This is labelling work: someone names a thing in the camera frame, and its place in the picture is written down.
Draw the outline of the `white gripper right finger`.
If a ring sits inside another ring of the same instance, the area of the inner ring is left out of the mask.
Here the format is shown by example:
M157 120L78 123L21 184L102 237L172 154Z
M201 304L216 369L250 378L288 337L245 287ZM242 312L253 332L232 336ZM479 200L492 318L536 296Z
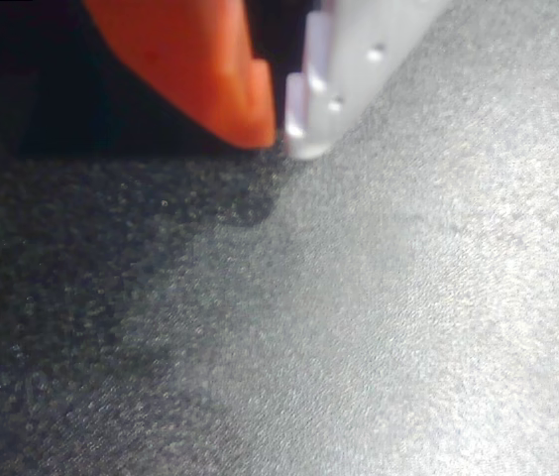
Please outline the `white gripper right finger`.
M447 0L321 1L306 16L301 71L285 82L287 154L312 160L329 151L448 6Z

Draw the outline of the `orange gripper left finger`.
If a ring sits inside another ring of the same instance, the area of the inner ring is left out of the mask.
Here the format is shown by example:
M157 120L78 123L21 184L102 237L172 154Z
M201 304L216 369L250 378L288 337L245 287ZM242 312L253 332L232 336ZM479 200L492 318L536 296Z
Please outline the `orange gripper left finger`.
M271 146L270 65L254 56L241 0L90 0L85 9L116 58L226 143Z

